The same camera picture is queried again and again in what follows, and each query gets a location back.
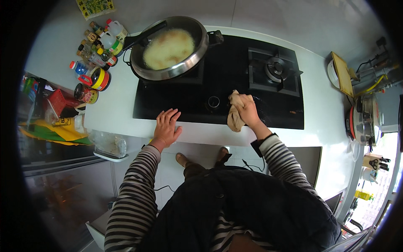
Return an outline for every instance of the beige cloth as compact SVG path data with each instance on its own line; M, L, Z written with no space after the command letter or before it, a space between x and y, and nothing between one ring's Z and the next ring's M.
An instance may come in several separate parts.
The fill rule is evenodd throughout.
M247 98L253 101L252 96L249 94ZM239 97L239 92L237 90L233 90L232 94L228 97L229 103L231 103L231 107L229 109L228 117L227 117L227 125L228 127L235 132L240 132L242 126L245 125L245 122L241 119L235 104L244 107L244 104Z

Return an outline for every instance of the foot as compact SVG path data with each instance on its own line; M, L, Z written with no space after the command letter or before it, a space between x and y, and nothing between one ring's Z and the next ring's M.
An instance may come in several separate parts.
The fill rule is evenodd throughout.
M183 167L186 168L186 163L189 162L189 160L182 154L182 153L177 153L175 156L176 161Z
M228 154L229 151L225 147L221 147L220 150L218 151L218 156L217 156L217 162L220 162L221 159L225 156L225 154Z

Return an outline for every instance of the cutting board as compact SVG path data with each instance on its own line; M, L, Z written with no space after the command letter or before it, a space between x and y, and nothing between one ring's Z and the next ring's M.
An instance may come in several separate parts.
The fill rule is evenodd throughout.
M331 54L333 57L334 66L336 68L336 74L339 79L340 91L350 97L354 97L353 86L351 85L351 77L349 75L347 63L334 52L331 52Z

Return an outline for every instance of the hand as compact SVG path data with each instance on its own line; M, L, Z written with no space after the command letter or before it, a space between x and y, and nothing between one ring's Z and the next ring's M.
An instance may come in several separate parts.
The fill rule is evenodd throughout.
M160 152L166 147L169 147L176 141L178 136L182 133L182 126L179 126L175 131L175 124L179 116L178 109L169 109L166 112L162 111L157 116L157 126L154 131L154 138L150 145L157 148Z
M244 106L241 107L240 105L236 104L235 107L237 108L241 119L252 129L262 122L258 117L255 102L253 101L251 95L240 94L239 97Z

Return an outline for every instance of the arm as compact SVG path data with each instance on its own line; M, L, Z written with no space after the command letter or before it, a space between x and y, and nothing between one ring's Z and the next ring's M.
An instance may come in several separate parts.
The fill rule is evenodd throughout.
M153 225L157 215L154 182L161 152L176 141L182 127L175 131L181 113L162 111L157 117L154 139L130 164L113 204L105 234L105 251L135 251Z
M263 154L272 176L307 190L322 201L326 208L330 210L326 202L319 197L316 190L309 184L306 175L302 172L301 165L297 162L293 153L260 120L255 102L247 99L245 94L240 95L240 97L244 103L244 107L237 106L239 115L253 130L256 138L264 140L260 144L259 150Z

